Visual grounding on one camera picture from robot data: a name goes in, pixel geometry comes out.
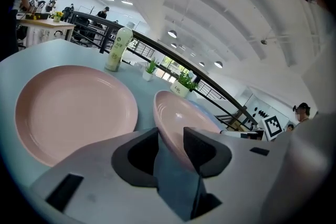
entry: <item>yellow flower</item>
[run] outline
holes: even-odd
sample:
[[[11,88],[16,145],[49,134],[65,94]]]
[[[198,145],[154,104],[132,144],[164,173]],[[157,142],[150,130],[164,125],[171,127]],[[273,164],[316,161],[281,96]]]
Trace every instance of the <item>yellow flower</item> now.
[[[63,12],[56,12],[56,13],[55,13],[55,16],[57,16],[57,17],[62,17],[62,16],[63,16]]]

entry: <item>cap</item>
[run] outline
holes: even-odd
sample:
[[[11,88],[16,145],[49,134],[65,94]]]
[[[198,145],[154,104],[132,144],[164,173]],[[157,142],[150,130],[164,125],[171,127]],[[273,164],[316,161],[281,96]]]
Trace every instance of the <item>cap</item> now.
[[[126,26],[127,26],[128,28],[131,28],[131,29],[133,29],[133,28],[134,28],[134,26],[135,26],[135,24],[134,24],[134,23],[132,23],[132,22],[128,22]]]
[[[307,105],[307,103],[301,103],[298,108],[303,108],[303,109],[309,109],[310,107]]]

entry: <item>pink plate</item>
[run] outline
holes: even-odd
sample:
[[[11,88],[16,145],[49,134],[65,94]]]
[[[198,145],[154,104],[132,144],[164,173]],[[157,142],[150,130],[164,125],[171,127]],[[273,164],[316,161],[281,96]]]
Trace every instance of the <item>pink plate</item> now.
[[[137,103],[124,84],[81,66],[53,67],[33,77],[15,111],[21,142],[49,166],[85,145],[133,132],[137,119]]]
[[[195,127],[220,133],[220,129],[189,101],[168,91],[159,91],[154,98],[154,120],[168,148],[188,168],[192,164],[183,147],[183,128]]]

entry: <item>black rectangle slot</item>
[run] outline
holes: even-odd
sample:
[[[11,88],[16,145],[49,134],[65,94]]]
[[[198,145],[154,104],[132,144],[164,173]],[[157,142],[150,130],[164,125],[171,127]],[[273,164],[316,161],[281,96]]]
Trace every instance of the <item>black rectangle slot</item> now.
[[[260,155],[263,155],[263,156],[267,156],[268,153],[269,153],[269,150],[265,150],[265,149],[260,148],[260,147],[251,148],[250,151],[254,152],[254,153],[257,153],[257,154],[260,154]]]
[[[83,179],[82,176],[68,174],[49,195],[46,202],[63,212]]]

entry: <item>potted plant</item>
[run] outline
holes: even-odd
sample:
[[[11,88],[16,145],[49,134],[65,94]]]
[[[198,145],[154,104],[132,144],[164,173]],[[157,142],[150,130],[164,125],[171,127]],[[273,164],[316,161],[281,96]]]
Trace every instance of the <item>potted plant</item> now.
[[[159,62],[155,62],[155,58],[151,59],[149,63],[146,65],[146,69],[144,70],[142,77],[145,81],[151,81],[153,79],[153,72],[156,69],[156,65]]]
[[[54,15],[54,22],[58,23],[63,16],[63,12],[56,12]]]
[[[189,71],[188,73],[181,72],[179,78],[171,85],[171,91],[185,98],[190,91],[198,88],[198,84],[191,81],[193,77],[194,74],[192,71]]]

